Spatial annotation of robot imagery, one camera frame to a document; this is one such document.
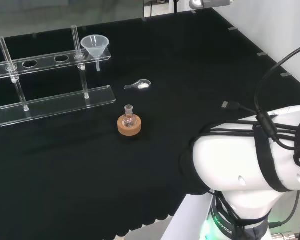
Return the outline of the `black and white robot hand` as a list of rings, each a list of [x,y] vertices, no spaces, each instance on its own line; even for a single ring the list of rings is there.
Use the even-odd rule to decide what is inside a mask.
[[[189,7],[193,10],[196,9],[209,9],[229,6],[233,3],[233,0],[190,0]]]

